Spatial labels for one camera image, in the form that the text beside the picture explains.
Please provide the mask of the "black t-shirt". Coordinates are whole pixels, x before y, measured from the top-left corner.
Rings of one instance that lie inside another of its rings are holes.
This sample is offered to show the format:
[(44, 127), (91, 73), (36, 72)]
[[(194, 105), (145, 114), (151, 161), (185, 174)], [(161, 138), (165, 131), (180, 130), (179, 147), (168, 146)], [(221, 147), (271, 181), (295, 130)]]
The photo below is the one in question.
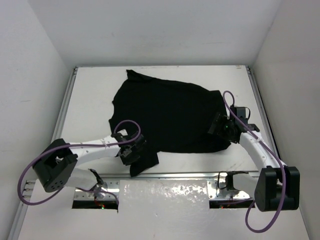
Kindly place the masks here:
[(128, 69), (127, 80), (114, 96), (111, 131), (119, 125), (129, 135), (137, 123), (146, 140), (140, 160), (130, 165), (136, 177), (159, 163), (158, 152), (202, 154), (226, 150), (231, 143), (209, 129), (226, 107), (219, 90), (193, 83), (159, 79)]

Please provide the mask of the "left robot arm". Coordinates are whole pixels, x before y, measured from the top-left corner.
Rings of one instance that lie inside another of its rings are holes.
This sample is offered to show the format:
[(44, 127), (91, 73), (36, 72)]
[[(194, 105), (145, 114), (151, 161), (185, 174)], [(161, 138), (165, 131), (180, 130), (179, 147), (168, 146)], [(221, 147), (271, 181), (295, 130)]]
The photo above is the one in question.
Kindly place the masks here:
[(79, 166), (104, 158), (120, 158), (129, 166), (142, 158), (146, 141), (138, 131), (128, 136), (125, 130), (88, 142), (66, 143), (62, 138), (53, 141), (32, 164), (47, 193), (72, 187), (89, 193), (106, 189), (106, 184), (96, 170)]

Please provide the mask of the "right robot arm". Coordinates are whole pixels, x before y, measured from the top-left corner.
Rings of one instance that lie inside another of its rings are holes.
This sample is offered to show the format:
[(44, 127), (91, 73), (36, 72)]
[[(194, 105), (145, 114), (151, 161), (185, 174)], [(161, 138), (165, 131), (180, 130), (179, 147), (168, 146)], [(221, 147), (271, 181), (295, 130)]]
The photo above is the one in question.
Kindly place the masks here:
[(255, 200), (262, 212), (297, 210), (300, 203), (300, 172), (295, 166), (287, 166), (277, 160), (263, 140), (260, 129), (248, 122), (244, 107), (232, 105), (231, 115), (216, 113), (209, 133), (230, 143), (241, 145), (255, 164), (259, 177), (248, 171), (226, 171), (221, 189), (244, 191)]

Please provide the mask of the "right aluminium frame rail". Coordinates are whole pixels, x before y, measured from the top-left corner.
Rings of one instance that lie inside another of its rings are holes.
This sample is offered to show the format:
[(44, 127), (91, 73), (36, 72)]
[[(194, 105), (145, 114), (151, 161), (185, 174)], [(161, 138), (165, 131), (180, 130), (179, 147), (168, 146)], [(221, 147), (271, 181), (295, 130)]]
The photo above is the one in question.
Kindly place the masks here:
[(269, 119), (268, 119), (268, 115), (266, 113), (266, 109), (265, 109), (265, 106), (263, 103), (263, 99), (262, 99), (256, 78), (255, 78), (255, 75), (249, 66), (246, 65), (245, 68), (247, 71), (248, 78), (250, 80), (250, 84), (251, 84), (251, 87), (253, 90), (255, 101), (258, 106), (259, 114), (262, 119), (263, 127), (266, 132), (268, 143), (269, 143), (271, 149), (273, 150), (273, 152), (280, 158), (281, 156), (278, 151), (278, 147), (277, 147), (274, 135), (273, 135), (273, 131), (272, 131)]

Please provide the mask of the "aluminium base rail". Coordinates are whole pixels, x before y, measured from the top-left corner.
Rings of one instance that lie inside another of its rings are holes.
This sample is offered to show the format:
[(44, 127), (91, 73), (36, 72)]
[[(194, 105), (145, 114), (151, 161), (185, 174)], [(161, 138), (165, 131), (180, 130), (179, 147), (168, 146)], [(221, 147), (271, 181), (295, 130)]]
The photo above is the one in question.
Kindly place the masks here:
[(225, 172), (213, 173), (168, 173), (142, 174), (130, 178), (126, 174), (102, 176), (105, 184), (101, 196), (95, 197), (76, 189), (72, 208), (74, 209), (112, 209), (118, 208), (121, 196), (147, 194), (152, 197), (163, 194), (167, 198), (186, 197), (195, 202), (206, 200), (211, 209), (247, 208), (251, 196), (242, 190), (226, 188)]

